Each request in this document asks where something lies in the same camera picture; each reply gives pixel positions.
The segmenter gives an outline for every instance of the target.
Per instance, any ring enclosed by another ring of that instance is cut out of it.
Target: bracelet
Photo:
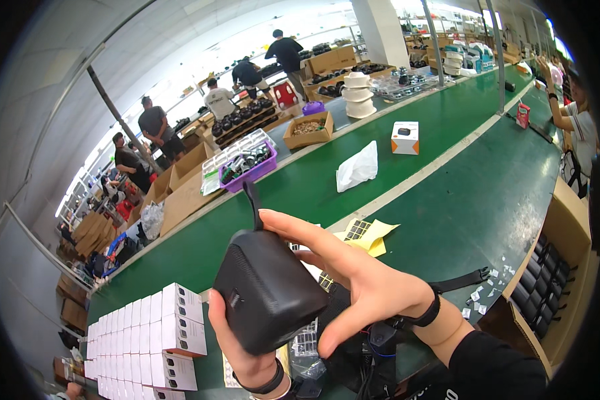
[[[282,364],[280,360],[276,358],[276,374],[273,375],[273,378],[266,382],[263,386],[260,387],[246,387],[240,383],[238,377],[235,375],[235,371],[233,372],[233,378],[238,382],[238,385],[242,386],[245,390],[251,393],[256,394],[267,394],[273,392],[278,386],[280,386],[280,382],[282,382],[282,378],[285,376],[285,370],[282,368]]]
[[[280,396],[277,396],[275,399],[267,399],[267,400],[280,400],[280,399],[282,399],[284,396],[286,396],[286,395],[288,395],[288,394],[289,394],[289,391],[291,391],[291,386],[292,386],[291,377],[289,377],[289,386],[288,386],[288,388],[287,388],[287,389],[284,391],[284,393],[282,393]],[[255,400],[262,400],[262,399],[259,399],[259,398],[257,398],[256,396],[253,396],[253,398],[254,398]]]

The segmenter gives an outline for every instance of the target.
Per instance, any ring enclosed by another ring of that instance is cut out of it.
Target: black wristband
[[[233,378],[238,382],[238,384],[242,386],[243,389],[254,394],[268,394],[273,392],[278,386],[280,386],[280,382],[282,382],[282,378],[284,377],[285,370],[282,368],[282,364],[280,363],[280,360],[278,358],[276,358],[276,374],[273,376],[273,379],[266,382],[263,386],[260,387],[244,386],[240,383],[240,380],[238,380],[238,377],[235,375],[235,372],[233,372]]]

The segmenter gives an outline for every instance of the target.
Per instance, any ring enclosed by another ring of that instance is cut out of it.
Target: red stool
[[[131,210],[134,209],[134,205],[127,199],[122,200],[122,203],[116,206],[116,211],[120,214],[123,220],[127,221],[131,215]]]
[[[273,94],[276,96],[276,101],[280,109],[285,109],[298,103],[296,92],[291,89],[289,82],[283,82],[273,87]]]

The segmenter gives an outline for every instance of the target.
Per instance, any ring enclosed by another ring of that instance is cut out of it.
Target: man in white t-shirt
[[[216,121],[220,121],[236,110],[235,104],[231,101],[234,94],[225,88],[218,88],[216,78],[209,79],[207,86],[209,92],[205,96],[205,105],[211,109]]]

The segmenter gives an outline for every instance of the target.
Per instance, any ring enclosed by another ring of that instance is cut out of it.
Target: woman in white shirt
[[[540,57],[538,64],[546,81],[548,83],[552,82],[551,71],[546,60]],[[587,94],[580,82],[577,71],[570,67],[567,75],[571,84],[572,103],[566,107],[560,107],[558,96],[555,94],[552,84],[547,85],[547,92],[553,124],[570,133],[570,137],[564,138],[567,146],[560,176],[567,183],[571,183],[570,186],[573,191],[583,198],[587,194],[587,180],[591,176],[591,159],[595,156],[598,147],[598,133],[596,124],[591,117]],[[578,165],[580,168],[579,176],[576,173]]]

